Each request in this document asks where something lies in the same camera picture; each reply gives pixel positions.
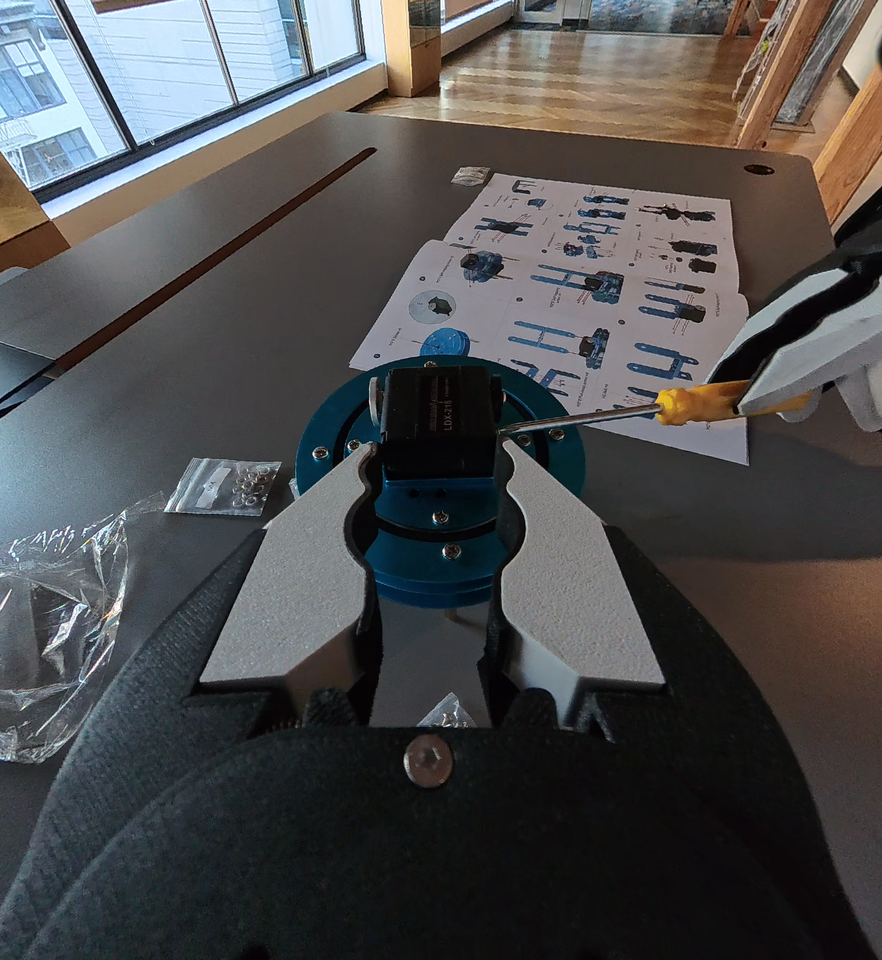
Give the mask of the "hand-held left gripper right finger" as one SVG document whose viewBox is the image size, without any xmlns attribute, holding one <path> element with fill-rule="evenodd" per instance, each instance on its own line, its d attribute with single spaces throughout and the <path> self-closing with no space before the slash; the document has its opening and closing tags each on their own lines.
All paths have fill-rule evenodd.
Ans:
<svg viewBox="0 0 882 960">
<path fill-rule="evenodd" d="M 493 676 L 552 695 L 659 690 L 650 645 L 601 519 L 513 440 L 495 459 L 495 572 L 486 656 Z"/>
</svg>

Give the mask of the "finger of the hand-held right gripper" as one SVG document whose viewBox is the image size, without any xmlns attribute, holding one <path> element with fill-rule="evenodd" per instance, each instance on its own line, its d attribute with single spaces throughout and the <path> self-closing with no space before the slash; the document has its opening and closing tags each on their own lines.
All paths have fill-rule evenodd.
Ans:
<svg viewBox="0 0 882 960">
<path fill-rule="evenodd" d="M 830 381 L 854 418 L 882 418 L 882 275 L 864 298 L 775 350 L 759 366 L 737 412 L 773 412 Z"/>
<path fill-rule="evenodd" d="M 708 383 L 750 380 L 777 350 L 864 298 L 881 276 L 881 250 L 836 250 L 811 264 L 748 318 Z"/>
</svg>

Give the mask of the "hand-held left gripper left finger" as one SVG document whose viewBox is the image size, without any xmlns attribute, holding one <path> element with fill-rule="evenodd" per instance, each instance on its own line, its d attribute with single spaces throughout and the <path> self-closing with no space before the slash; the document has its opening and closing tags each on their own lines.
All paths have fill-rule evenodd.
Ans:
<svg viewBox="0 0 882 960">
<path fill-rule="evenodd" d="M 366 572 L 349 523 L 372 491 L 363 444 L 268 525 L 200 684 L 348 691 L 363 675 L 355 651 Z"/>
</svg>

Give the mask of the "yellow handle screwdriver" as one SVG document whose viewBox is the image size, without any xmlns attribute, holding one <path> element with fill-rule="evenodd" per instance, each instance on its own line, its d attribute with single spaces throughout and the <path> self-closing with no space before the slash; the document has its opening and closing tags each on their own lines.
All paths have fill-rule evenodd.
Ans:
<svg viewBox="0 0 882 960">
<path fill-rule="evenodd" d="M 702 385 L 689 390 L 666 389 L 660 391 L 655 402 L 651 404 L 524 421 L 501 427 L 497 433 L 499 436 L 511 436 L 565 426 L 595 425 L 648 414 L 655 416 L 664 426 L 728 421 L 745 417 L 745 414 L 737 412 L 736 407 L 741 396 L 748 390 L 749 383 L 748 380 L 741 380 Z"/>
</svg>

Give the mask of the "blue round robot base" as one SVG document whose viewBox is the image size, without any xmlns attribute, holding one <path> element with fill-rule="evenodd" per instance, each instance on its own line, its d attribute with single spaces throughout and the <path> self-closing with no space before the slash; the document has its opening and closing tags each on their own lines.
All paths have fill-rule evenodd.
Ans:
<svg viewBox="0 0 882 960">
<path fill-rule="evenodd" d="M 336 390 L 309 421 L 296 459 L 299 492 L 307 492 L 357 447 L 381 441 L 379 420 L 390 371 L 446 366 L 484 366 L 500 376 L 503 406 L 496 431 L 567 414 L 534 379 L 495 362 L 418 357 L 377 366 Z M 390 482 L 384 466 L 382 473 L 375 498 L 377 533 L 366 551 L 380 597 L 435 609 L 488 600 L 495 569 L 505 557 L 495 534 L 499 491 L 494 474 L 489 479 Z"/>
</svg>

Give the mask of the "black servo motor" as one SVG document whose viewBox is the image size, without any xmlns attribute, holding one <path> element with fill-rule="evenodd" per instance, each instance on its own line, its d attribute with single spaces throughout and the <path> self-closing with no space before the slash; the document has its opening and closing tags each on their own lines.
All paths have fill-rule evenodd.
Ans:
<svg viewBox="0 0 882 960">
<path fill-rule="evenodd" d="M 485 366 L 394 368 L 379 420 L 385 479 L 491 478 L 502 406 L 501 378 Z"/>
</svg>

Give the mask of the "dark grey desk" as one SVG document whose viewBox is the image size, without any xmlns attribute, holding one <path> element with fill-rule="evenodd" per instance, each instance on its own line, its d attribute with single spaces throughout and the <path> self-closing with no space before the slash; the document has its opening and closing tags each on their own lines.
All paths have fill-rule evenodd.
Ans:
<svg viewBox="0 0 882 960">
<path fill-rule="evenodd" d="M 65 356 L 0 419 L 0 543 L 169 492 L 194 455 L 289 470 L 471 163 L 730 200 L 750 306 L 832 247 L 799 158 L 329 114 L 0 287 L 0 341 Z M 752 675 L 882 957 L 882 437 L 834 394 L 750 428 L 746 468 L 589 430 L 585 495 Z"/>
</svg>

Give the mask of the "clear bag of nuts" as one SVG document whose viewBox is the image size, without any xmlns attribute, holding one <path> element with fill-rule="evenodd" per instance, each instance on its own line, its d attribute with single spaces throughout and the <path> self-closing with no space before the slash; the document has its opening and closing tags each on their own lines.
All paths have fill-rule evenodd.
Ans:
<svg viewBox="0 0 882 960">
<path fill-rule="evenodd" d="M 259 517 L 281 462 L 194 458 L 164 510 L 207 516 Z"/>
</svg>

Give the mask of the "small clear screw bag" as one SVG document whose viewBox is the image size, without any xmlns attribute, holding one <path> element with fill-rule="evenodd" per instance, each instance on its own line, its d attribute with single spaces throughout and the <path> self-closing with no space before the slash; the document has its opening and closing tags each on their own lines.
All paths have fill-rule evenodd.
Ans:
<svg viewBox="0 0 882 960">
<path fill-rule="evenodd" d="M 418 727 L 474 729 L 477 725 L 461 704 L 457 694 L 450 692 L 423 717 Z"/>
</svg>

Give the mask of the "printed instruction sheet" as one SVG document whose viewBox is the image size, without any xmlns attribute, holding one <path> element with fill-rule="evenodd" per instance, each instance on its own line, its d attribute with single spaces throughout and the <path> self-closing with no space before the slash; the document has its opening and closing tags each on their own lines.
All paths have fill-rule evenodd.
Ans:
<svg viewBox="0 0 882 960">
<path fill-rule="evenodd" d="M 730 203 L 493 174 L 351 360 L 486 359 L 569 414 L 707 381 L 749 313 Z"/>
</svg>

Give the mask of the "crumpled clear plastic wrap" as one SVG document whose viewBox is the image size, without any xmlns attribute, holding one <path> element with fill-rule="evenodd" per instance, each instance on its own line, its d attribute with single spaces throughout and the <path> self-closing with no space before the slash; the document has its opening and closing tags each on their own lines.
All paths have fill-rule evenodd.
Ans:
<svg viewBox="0 0 882 960">
<path fill-rule="evenodd" d="M 99 700 L 128 585 L 127 527 L 165 499 L 0 544 L 0 762 L 48 760 Z"/>
</svg>

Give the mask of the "wooden column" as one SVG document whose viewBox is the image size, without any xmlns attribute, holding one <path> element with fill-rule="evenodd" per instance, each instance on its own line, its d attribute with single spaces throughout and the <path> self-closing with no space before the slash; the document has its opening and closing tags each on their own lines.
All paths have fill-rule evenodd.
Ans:
<svg viewBox="0 0 882 960">
<path fill-rule="evenodd" d="M 438 83 L 442 65 L 440 1 L 382 1 L 388 92 L 411 98 Z"/>
</svg>

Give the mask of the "large window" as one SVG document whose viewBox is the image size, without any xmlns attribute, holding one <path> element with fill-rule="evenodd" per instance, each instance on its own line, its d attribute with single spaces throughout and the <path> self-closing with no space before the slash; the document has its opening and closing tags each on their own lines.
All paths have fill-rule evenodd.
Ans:
<svg viewBox="0 0 882 960">
<path fill-rule="evenodd" d="M 358 2 L 0 1 L 0 152 L 46 199 L 364 54 Z"/>
</svg>

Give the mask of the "thick wooden post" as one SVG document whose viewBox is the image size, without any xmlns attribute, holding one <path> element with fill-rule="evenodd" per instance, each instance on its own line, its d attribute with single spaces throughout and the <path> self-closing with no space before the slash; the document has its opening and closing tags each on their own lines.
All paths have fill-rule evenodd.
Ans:
<svg viewBox="0 0 882 960">
<path fill-rule="evenodd" d="M 882 155 L 882 68 L 857 92 L 813 163 L 821 200 L 834 224 Z"/>
</svg>

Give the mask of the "slim wooden post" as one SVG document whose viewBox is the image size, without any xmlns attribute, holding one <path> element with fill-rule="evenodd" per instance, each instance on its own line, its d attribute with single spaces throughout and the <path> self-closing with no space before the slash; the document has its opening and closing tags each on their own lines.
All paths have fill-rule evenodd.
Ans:
<svg viewBox="0 0 882 960">
<path fill-rule="evenodd" d="M 807 131 L 874 1 L 778 2 L 735 83 L 732 145 L 761 149 L 768 130 Z"/>
</svg>

